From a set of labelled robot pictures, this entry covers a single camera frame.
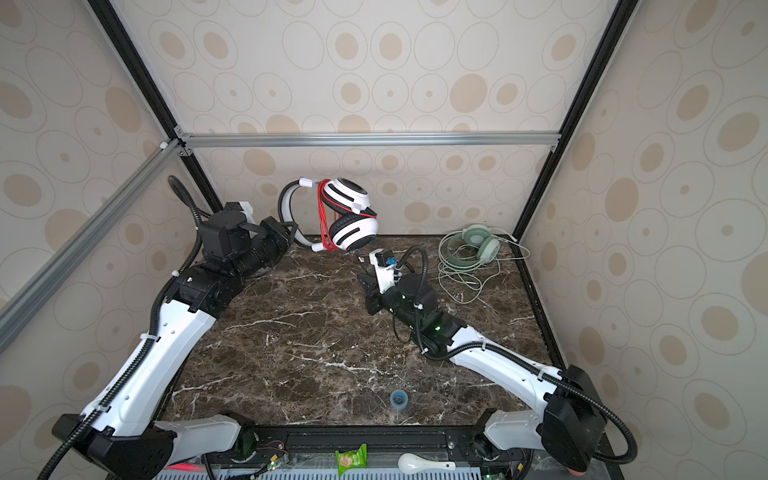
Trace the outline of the left diagonal aluminium rail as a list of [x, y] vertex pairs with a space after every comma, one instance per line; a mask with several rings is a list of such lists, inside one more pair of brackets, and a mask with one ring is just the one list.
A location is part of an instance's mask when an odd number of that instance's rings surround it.
[[178, 139], [167, 140], [166, 145], [156, 150], [3, 307], [2, 350], [13, 343], [29, 321], [155, 180], [167, 161], [177, 157], [180, 150], [181, 142]]

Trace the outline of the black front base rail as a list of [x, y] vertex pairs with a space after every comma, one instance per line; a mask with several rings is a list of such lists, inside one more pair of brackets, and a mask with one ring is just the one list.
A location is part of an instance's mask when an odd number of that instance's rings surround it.
[[[264, 466], [262, 479], [574, 479], [576, 476], [543, 450], [510, 449], [484, 458], [471, 426], [259, 426], [255, 451], [242, 462], [228, 453], [211, 454], [210, 471], [163, 470], [159, 479], [233, 479]], [[368, 463], [338, 475], [335, 452], [365, 443]], [[428, 460], [452, 461], [456, 470], [405, 475], [398, 458], [414, 453]]]

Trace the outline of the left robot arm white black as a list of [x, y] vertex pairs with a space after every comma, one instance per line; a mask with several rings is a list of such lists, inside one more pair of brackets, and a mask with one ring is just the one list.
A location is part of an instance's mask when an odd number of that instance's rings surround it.
[[278, 264], [298, 226], [273, 217], [255, 224], [235, 202], [204, 215], [177, 177], [167, 182], [193, 216], [192, 251], [161, 287], [149, 328], [118, 373], [81, 413], [55, 423], [52, 433], [61, 444], [41, 479], [50, 478], [71, 451], [118, 479], [152, 479], [169, 465], [230, 450], [239, 438], [243, 425], [232, 416], [160, 422], [155, 415], [193, 347], [247, 281]]

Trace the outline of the white ceramic spoon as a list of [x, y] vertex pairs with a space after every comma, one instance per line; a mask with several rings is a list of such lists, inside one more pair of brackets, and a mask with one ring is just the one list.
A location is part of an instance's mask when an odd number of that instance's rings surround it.
[[428, 460], [414, 453], [404, 453], [398, 458], [398, 469], [405, 475], [415, 475], [427, 471], [455, 471], [456, 463], [452, 461]]

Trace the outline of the horizontal aluminium rail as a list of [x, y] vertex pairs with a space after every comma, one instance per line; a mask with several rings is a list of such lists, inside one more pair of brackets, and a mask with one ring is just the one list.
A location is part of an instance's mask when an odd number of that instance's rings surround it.
[[299, 148], [382, 146], [556, 146], [555, 131], [522, 132], [404, 132], [404, 133], [304, 133], [304, 134], [191, 134], [181, 136], [192, 148]]

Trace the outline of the blue tape roll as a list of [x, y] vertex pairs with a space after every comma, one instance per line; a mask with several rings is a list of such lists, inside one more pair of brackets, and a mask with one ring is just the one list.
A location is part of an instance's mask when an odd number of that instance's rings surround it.
[[404, 411], [409, 402], [407, 393], [403, 390], [395, 390], [390, 394], [390, 404], [396, 411]]

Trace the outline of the white black headphones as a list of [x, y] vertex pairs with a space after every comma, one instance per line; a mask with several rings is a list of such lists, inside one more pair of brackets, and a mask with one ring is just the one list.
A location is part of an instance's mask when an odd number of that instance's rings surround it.
[[291, 200], [299, 189], [317, 193], [320, 241], [308, 240], [297, 228], [295, 242], [314, 252], [354, 251], [368, 245], [378, 235], [377, 213], [371, 208], [368, 192], [357, 183], [337, 177], [314, 181], [302, 177], [286, 185], [279, 197], [280, 221], [294, 221]]

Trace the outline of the green headphones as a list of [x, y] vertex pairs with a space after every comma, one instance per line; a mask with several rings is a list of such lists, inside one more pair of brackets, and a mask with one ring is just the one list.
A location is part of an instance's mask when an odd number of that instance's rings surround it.
[[501, 241], [483, 224], [472, 224], [464, 228], [461, 239], [466, 245], [477, 249], [476, 261], [479, 265], [494, 260], [501, 247]]

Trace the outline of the pink marker pen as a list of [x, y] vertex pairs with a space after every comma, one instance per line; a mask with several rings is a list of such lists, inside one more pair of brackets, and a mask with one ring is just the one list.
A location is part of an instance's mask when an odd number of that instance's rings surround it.
[[202, 472], [204, 467], [196, 463], [176, 463], [166, 467], [166, 470], [178, 470], [184, 472]]

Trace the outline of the green snack packet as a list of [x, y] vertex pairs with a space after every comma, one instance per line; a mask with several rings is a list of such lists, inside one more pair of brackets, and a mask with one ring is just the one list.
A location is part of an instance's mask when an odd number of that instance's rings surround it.
[[355, 450], [345, 452], [336, 451], [335, 458], [339, 476], [342, 476], [349, 470], [365, 469], [368, 463], [367, 445], [363, 443]]

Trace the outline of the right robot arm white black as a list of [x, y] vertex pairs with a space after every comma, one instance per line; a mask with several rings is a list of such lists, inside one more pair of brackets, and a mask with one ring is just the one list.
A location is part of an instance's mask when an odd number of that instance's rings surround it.
[[527, 405], [517, 412], [492, 411], [474, 440], [484, 455], [501, 450], [544, 450], [574, 473], [591, 462], [626, 465], [639, 446], [628, 425], [599, 398], [589, 375], [532, 361], [490, 340], [441, 308], [427, 281], [421, 246], [400, 258], [375, 249], [361, 258], [357, 277], [369, 314], [386, 312], [408, 328], [409, 341], [434, 362], [450, 361], [502, 387]]

